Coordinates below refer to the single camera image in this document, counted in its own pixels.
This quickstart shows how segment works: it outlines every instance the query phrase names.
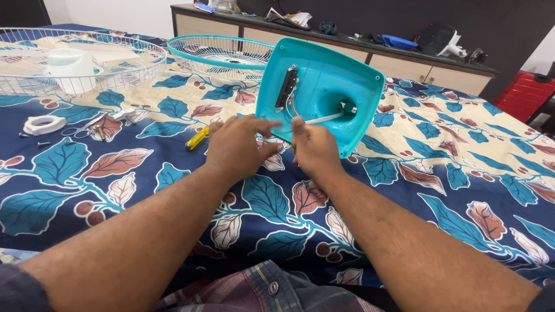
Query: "plaid shirt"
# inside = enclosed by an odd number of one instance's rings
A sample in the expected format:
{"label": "plaid shirt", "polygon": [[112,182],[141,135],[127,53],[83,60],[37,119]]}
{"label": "plaid shirt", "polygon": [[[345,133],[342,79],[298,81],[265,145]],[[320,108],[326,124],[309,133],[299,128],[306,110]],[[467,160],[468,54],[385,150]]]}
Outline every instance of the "plaid shirt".
{"label": "plaid shirt", "polygon": [[155,311],[363,311],[381,309],[343,288],[316,286],[268,260],[212,282],[202,281],[162,299]]}

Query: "yellow screwdriver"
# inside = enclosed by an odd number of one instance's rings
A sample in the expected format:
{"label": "yellow screwdriver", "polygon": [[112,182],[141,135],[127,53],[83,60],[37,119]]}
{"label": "yellow screwdriver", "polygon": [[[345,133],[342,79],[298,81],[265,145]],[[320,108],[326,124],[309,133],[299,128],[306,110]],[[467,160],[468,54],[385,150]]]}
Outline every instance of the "yellow screwdriver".
{"label": "yellow screwdriver", "polygon": [[199,133],[195,134],[187,143],[185,143],[186,150],[192,150],[197,146],[205,137],[208,136],[208,126],[204,127]]}

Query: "scissors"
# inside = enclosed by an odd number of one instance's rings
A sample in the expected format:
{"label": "scissors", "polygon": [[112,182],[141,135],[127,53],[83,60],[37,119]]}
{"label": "scissors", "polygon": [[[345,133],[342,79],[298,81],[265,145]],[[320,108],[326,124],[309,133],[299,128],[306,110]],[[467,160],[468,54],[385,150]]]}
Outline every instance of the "scissors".
{"label": "scissors", "polygon": [[86,138],[90,135],[90,133],[92,132],[92,130],[87,129],[89,128],[92,124],[94,124],[95,122],[101,120],[102,118],[104,118],[104,116],[106,116],[108,113],[104,113],[102,116],[98,117],[97,119],[92,120],[91,122],[87,123],[86,125],[84,125],[82,128],[76,128],[76,127],[71,127],[71,128],[67,128],[64,131],[62,131],[62,135],[65,137],[70,137],[71,135],[73,135],[73,137],[75,139],[82,139],[82,138]]}

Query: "hand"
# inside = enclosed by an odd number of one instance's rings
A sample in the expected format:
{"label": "hand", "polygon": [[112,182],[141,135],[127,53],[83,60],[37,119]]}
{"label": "hand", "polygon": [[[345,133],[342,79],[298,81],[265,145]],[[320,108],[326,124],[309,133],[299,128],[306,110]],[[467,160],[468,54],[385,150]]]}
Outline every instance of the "hand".
{"label": "hand", "polygon": [[347,174],[339,160],[335,137],[325,127],[306,125],[300,117],[293,118],[292,122],[293,162],[326,191],[327,181]]}
{"label": "hand", "polygon": [[211,123],[204,166],[216,170],[228,180],[230,186],[252,177],[265,160],[283,149],[280,143],[268,143],[259,149],[255,134],[268,138],[271,136],[270,129],[278,125],[281,123],[252,115],[242,118],[233,116],[225,123]]}

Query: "white wire fan grill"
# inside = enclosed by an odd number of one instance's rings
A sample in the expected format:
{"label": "white wire fan grill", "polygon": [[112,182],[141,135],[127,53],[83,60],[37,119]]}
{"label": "white wire fan grill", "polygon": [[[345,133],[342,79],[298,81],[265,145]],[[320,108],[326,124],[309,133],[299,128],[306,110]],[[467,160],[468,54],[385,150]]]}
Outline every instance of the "white wire fan grill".
{"label": "white wire fan grill", "polygon": [[198,73],[229,80],[262,80],[272,44],[211,34],[170,39],[176,62]]}
{"label": "white wire fan grill", "polygon": [[[92,55],[93,74],[53,76],[53,49]],[[167,52],[143,40],[46,28],[0,28],[0,94],[51,96],[133,87],[164,73]]]}

